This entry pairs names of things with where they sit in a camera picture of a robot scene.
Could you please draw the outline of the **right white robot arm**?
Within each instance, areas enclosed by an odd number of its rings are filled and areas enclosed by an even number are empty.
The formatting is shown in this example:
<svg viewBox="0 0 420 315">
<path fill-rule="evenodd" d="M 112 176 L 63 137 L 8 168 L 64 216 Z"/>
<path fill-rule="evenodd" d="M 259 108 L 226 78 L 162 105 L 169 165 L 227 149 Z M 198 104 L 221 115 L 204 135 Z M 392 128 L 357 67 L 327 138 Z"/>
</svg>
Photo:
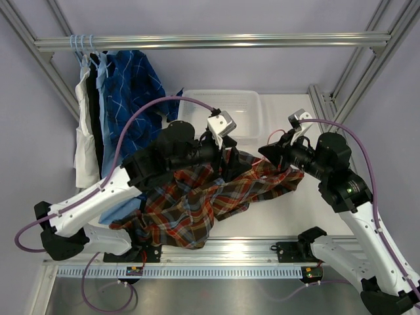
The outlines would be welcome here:
<svg viewBox="0 0 420 315">
<path fill-rule="evenodd" d="M 359 292 L 371 314 L 404 314 L 419 298 L 419 275 L 410 268 L 394 243 L 385 245 L 373 214 L 373 195 L 366 182 L 349 167 L 351 149 L 337 133 L 323 133 L 315 148 L 304 137 L 284 134 L 277 143 L 259 148 L 259 153 L 282 171 L 294 166 L 318 179 L 322 199 L 350 228 L 367 257 L 362 261 L 335 243 L 321 228 L 299 234 L 297 253 L 303 260 L 319 259 L 332 267 Z"/>
</svg>

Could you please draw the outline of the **red brown plaid shirt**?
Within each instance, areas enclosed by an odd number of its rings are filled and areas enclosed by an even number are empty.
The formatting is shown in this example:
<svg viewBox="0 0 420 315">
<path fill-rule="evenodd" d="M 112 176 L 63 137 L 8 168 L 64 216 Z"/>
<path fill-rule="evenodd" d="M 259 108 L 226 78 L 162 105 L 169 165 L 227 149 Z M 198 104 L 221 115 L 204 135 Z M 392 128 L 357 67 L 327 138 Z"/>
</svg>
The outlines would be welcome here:
<svg viewBox="0 0 420 315">
<path fill-rule="evenodd" d="M 239 152 L 239 158 L 251 169 L 230 182 L 223 181 L 209 164 L 176 171 L 171 181 L 148 193 L 144 209 L 109 227 L 126 230 L 139 243 L 200 249 L 215 221 L 243 213 L 253 202 L 293 192 L 304 178 L 302 171 L 290 167 L 281 173 L 247 152 Z"/>
</svg>

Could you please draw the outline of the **blue plaid shirt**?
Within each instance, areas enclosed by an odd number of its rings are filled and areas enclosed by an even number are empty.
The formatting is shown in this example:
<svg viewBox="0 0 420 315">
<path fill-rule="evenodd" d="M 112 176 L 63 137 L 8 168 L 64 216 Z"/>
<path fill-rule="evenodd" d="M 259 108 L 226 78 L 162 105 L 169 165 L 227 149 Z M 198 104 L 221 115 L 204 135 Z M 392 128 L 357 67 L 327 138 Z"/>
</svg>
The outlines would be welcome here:
<svg viewBox="0 0 420 315">
<path fill-rule="evenodd" d="M 110 139 L 117 146 L 124 126 L 147 103 L 166 96 L 165 89 L 149 62 L 140 51 L 119 51 L 108 54 L 108 77 L 104 81 L 104 101 Z M 168 122 L 178 117 L 179 101 L 167 100 L 144 110 L 127 129 L 119 151 L 124 159 L 155 140 Z"/>
</svg>

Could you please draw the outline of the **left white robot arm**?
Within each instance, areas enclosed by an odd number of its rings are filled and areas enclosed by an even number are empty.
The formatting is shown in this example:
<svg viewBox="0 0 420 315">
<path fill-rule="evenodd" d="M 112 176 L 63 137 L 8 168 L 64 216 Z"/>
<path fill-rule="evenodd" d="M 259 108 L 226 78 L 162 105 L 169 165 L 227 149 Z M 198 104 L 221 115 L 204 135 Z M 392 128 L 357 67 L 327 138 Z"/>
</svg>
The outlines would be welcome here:
<svg viewBox="0 0 420 315">
<path fill-rule="evenodd" d="M 125 158 L 110 178 L 61 203 L 38 203 L 35 214 L 43 229 L 44 250 L 55 261 L 80 253 L 107 253 L 127 262 L 137 260 L 141 246 L 126 230 L 101 228 L 90 221 L 119 203 L 163 186 L 175 171 L 206 163 L 220 166 L 223 150 L 236 145 L 229 136 L 235 128 L 236 123 L 225 114 L 210 117 L 199 140 L 190 123 L 174 121 L 147 148 Z"/>
</svg>

